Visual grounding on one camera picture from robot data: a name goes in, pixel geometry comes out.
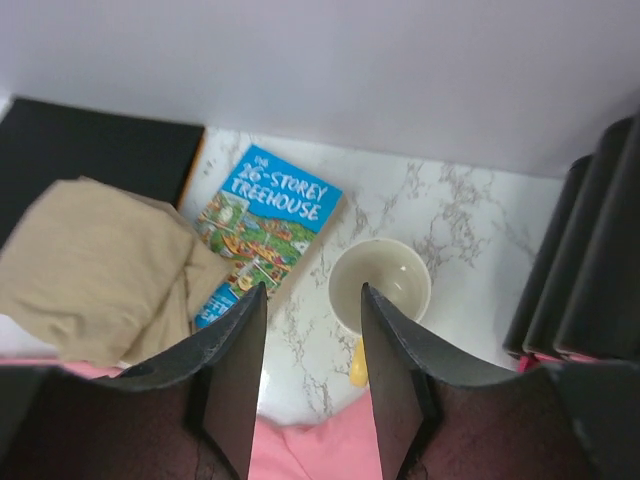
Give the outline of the pink t shirt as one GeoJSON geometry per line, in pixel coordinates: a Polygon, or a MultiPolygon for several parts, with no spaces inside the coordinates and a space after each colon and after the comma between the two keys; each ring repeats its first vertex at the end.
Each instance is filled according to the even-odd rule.
{"type": "MultiPolygon", "coordinates": [[[[5,366],[57,366],[85,379],[119,374],[48,361],[5,366]]],[[[362,396],[315,426],[279,427],[256,416],[249,473],[244,479],[377,479],[381,475],[371,399],[362,396]]]]}

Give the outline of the black pink drawer unit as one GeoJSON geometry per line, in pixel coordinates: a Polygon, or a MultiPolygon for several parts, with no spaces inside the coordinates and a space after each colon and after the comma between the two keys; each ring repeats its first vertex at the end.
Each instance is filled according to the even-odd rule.
{"type": "Polygon", "coordinates": [[[554,342],[584,261],[607,190],[639,119],[607,127],[593,153],[574,161],[505,336],[503,349],[525,372],[564,355],[554,342]]]}

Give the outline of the blue treehouse book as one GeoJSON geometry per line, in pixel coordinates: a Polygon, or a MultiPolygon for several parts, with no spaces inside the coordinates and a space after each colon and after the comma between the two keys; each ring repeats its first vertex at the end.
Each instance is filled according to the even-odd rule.
{"type": "Polygon", "coordinates": [[[231,264],[195,327],[218,320],[260,283],[273,299],[343,198],[338,187],[250,146],[195,222],[204,243],[231,264]]]}

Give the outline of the beige t shirt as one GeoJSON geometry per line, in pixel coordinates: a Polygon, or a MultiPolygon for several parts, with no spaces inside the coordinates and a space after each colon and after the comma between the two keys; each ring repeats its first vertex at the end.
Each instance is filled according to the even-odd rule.
{"type": "Polygon", "coordinates": [[[136,364],[186,339],[229,273],[171,205],[54,182],[1,251],[1,311],[64,361],[136,364]]]}

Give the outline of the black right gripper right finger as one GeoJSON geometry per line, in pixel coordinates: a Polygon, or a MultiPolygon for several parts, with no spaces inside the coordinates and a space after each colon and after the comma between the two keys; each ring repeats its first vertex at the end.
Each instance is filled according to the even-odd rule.
{"type": "Polygon", "coordinates": [[[639,366],[523,373],[455,347],[370,285],[361,325],[386,479],[635,479],[639,366]]]}

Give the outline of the yellow mug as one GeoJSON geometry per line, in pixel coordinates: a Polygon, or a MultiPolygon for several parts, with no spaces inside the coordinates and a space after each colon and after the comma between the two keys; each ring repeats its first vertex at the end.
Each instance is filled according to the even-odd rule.
{"type": "Polygon", "coordinates": [[[340,255],[329,276],[328,295],[336,320],[357,338],[349,380],[358,388],[368,384],[361,327],[361,289],[365,283],[415,322],[424,318],[432,290],[426,264],[417,252],[398,240],[364,240],[340,255]]]}

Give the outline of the black notebook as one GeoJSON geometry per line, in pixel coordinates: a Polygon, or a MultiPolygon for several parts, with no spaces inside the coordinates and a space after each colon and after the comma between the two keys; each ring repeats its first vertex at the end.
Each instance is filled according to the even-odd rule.
{"type": "Polygon", "coordinates": [[[177,205],[205,128],[16,97],[1,119],[1,237],[54,181],[89,177],[177,205]]]}

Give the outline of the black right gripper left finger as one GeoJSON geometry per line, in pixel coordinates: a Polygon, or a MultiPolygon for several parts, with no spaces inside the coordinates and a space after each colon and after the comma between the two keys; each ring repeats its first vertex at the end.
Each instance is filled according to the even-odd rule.
{"type": "Polygon", "coordinates": [[[1,370],[5,479],[244,479],[267,329],[264,285],[116,377],[1,370]]]}

